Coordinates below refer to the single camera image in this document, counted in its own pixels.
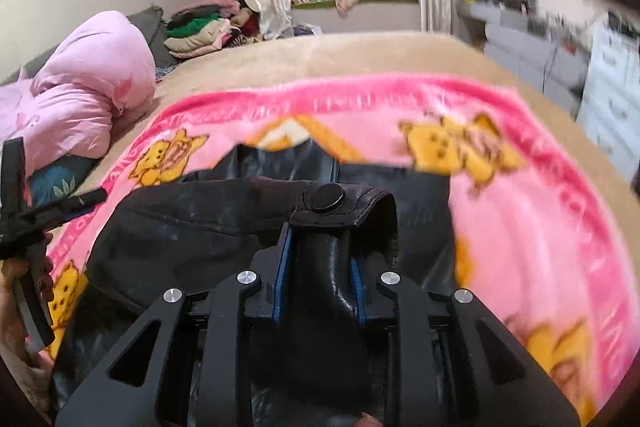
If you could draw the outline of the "right hand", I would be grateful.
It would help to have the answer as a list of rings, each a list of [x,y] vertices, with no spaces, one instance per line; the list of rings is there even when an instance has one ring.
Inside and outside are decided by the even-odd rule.
[[[352,427],[383,427],[383,424],[371,414],[362,412]]]

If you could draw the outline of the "left hand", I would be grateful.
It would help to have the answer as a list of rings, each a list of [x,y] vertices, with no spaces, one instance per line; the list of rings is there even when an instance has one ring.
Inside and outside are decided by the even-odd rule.
[[[1,261],[1,358],[28,402],[40,416],[47,414],[49,372],[26,346],[26,327],[18,311],[13,286],[29,270],[26,259]]]

